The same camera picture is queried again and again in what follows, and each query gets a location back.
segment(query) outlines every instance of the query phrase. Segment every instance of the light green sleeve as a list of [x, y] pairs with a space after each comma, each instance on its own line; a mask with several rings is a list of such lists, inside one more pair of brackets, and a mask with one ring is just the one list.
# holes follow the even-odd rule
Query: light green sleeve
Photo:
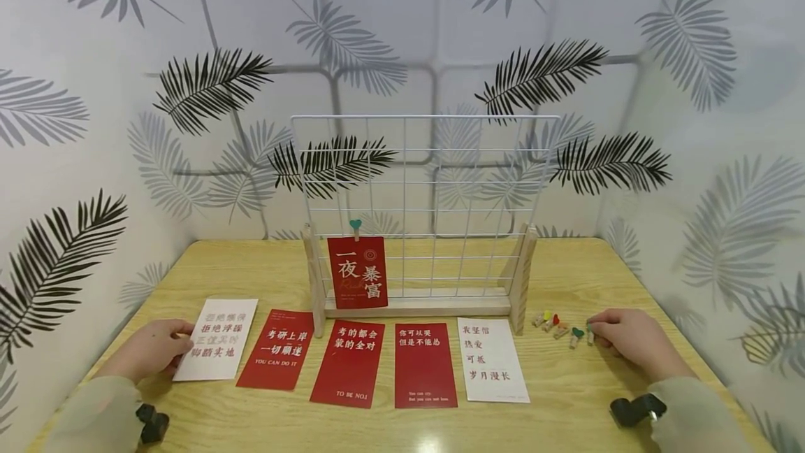
[[100, 377], [82, 386], [64, 405], [48, 436], [46, 453], [118, 453], [137, 449], [143, 423], [136, 412], [139, 390], [123, 377]]
[[698, 379], [670, 378], [649, 391], [668, 406], [651, 434], [662, 453], [752, 452], [727, 406]]

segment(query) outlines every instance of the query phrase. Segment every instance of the red postcard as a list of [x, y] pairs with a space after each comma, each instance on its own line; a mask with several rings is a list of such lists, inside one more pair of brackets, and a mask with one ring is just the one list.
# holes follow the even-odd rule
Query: red postcard
[[385, 329], [383, 324], [336, 320], [311, 402], [372, 407]]
[[394, 407], [458, 407], [448, 325], [397, 324], [394, 331]]
[[386, 248], [382, 236], [328, 238], [330, 269], [337, 308], [378, 308], [389, 305]]
[[309, 311], [271, 310], [256, 341], [239, 387], [293, 390], [313, 336]]

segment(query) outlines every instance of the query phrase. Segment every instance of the wooden clothespin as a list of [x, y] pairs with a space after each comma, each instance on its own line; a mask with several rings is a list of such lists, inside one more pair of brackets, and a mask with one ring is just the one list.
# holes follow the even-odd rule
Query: wooden clothespin
[[544, 314], [542, 314], [541, 317], [535, 317], [534, 322], [531, 322], [531, 324], [534, 324], [534, 327], [539, 327], [549, 320], [551, 320], [551, 312], [545, 310]]
[[570, 347], [573, 350], [576, 350], [576, 347], [579, 345], [579, 340], [581, 340], [584, 337], [584, 331], [582, 331], [581, 329], [576, 329], [576, 327], [573, 327], [570, 331], [571, 334], [573, 335], [570, 338]]
[[559, 322], [558, 326], [556, 326], [556, 329], [557, 331], [554, 333], [554, 340], [558, 340], [559, 338], [570, 332], [570, 327], [568, 327], [565, 322]]
[[558, 325], [558, 315], [557, 314], [554, 314], [554, 316], [551, 318], [551, 320], [545, 322], [545, 324], [542, 325], [542, 330], [545, 331], [545, 332], [550, 331], [551, 327], [555, 326], [555, 325]]
[[352, 219], [349, 221], [349, 225], [353, 229], [353, 236], [355, 237], [355, 241], [360, 241], [361, 239], [361, 220], [360, 219]]

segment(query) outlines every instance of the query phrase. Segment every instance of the wooden stand upright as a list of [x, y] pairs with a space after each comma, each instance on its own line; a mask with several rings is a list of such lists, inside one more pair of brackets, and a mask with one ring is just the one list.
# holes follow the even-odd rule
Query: wooden stand upright
[[508, 316], [515, 336], [523, 335], [525, 305], [528, 302], [528, 285], [531, 258], [537, 242], [534, 226], [523, 224], [513, 255], [504, 266], [499, 287], [487, 287], [485, 295], [477, 288], [458, 288], [455, 294], [445, 296], [443, 289], [431, 290], [430, 297], [421, 297], [428, 289], [417, 289], [418, 297], [406, 297], [401, 289], [389, 290], [389, 305], [383, 308], [339, 310], [335, 307], [332, 290], [324, 286], [324, 270], [320, 259], [319, 239], [311, 224], [302, 230], [304, 250], [307, 254], [307, 274], [310, 279], [313, 334], [324, 334], [325, 319], [366, 319], [366, 317], [434, 317], [434, 316]]

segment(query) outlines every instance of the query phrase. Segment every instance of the white postcard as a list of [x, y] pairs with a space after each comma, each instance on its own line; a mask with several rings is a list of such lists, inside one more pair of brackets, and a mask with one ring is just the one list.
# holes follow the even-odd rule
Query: white postcard
[[256, 299], [208, 299], [190, 336], [194, 345], [174, 381], [232, 380], [249, 337]]
[[530, 403], [506, 319], [458, 319], [468, 401]]

